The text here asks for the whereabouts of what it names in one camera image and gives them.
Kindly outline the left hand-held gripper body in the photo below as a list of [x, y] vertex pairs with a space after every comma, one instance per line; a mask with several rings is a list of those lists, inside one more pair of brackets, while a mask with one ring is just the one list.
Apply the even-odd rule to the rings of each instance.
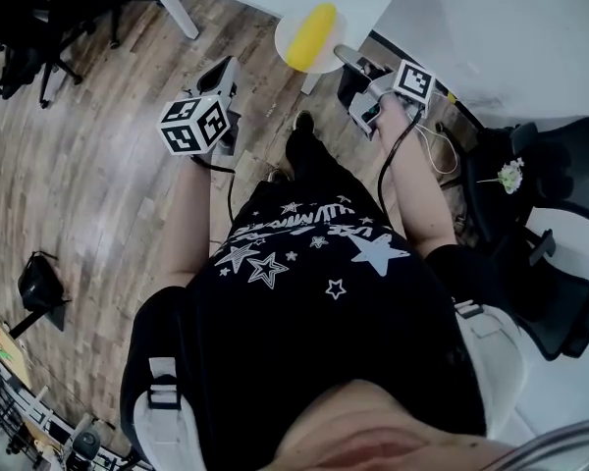
[[168, 151], [177, 156], [233, 155], [241, 115], [230, 107], [237, 90], [236, 84], [204, 92], [188, 88], [167, 103], [157, 130]]

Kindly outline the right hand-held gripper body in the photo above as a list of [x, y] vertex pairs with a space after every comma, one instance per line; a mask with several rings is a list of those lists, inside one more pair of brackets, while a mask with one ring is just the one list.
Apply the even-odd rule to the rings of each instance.
[[368, 139], [377, 130], [377, 120], [382, 111], [380, 100], [387, 94], [395, 94], [407, 104], [412, 104], [425, 114], [429, 108], [435, 78], [419, 65], [402, 60], [397, 70], [382, 68], [361, 58], [355, 63], [355, 71], [364, 79], [348, 104], [348, 114]]

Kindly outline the person's right hand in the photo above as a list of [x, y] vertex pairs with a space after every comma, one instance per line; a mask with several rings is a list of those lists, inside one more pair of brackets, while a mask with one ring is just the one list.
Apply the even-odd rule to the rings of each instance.
[[402, 104], [395, 94], [388, 93], [380, 98], [379, 105], [381, 111], [376, 120], [378, 133], [382, 138], [397, 138], [410, 124]]

